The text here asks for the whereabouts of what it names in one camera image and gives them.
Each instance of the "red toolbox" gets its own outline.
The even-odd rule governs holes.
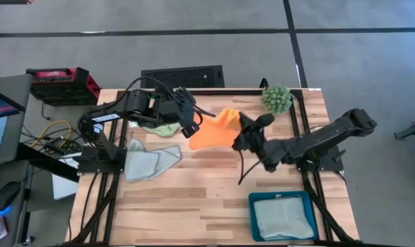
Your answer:
[[[52,106],[96,105],[100,87],[83,68],[26,69],[34,76],[30,93]]]

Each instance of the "black line on floor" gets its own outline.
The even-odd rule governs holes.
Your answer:
[[[294,60],[296,61],[298,79],[300,80],[300,87],[307,88],[308,83],[305,76],[305,68],[303,67],[302,56],[300,54],[300,48],[298,46],[298,40],[296,35],[296,28],[294,27],[294,20],[292,18],[291,6],[288,0],[283,0],[283,6],[285,7],[285,13],[288,22],[289,37],[291,38],[292,52],[294,54]]]
[[[0,33],[0,38],[57,38],[57,37],[109,37],[109,36],[169,36],[169,35],[206,35],[206,34],[287,34],[287,29],[205,29],[205,30],[145,30],[145,31],[109,31],[109,32],[29,32]]]
[[[376,28],[299,28],[297,34],[380,34],[415,32],[415,27],[376,27]]]

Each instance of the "blue light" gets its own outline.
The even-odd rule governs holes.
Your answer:
[[[3,216],[3,215],[5,215],[6,213],[9,213],[9,211],[10,211],[10,206],[8,206],[7,208],[5,208],[5,210],[0,211],[0,216]]]

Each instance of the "green succulent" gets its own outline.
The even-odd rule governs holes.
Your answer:
[[[268,87],[262,92],[263,107],[273,114],[282,114],[291,106],[292,94],[286,86],[276,85]]]

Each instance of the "computer mouse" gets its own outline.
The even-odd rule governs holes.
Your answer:
[[[20,192],[20,182],[8,182],[3,188],[0,189],[0,212],[7,209],[7,207],[15,199],[16,195]]]

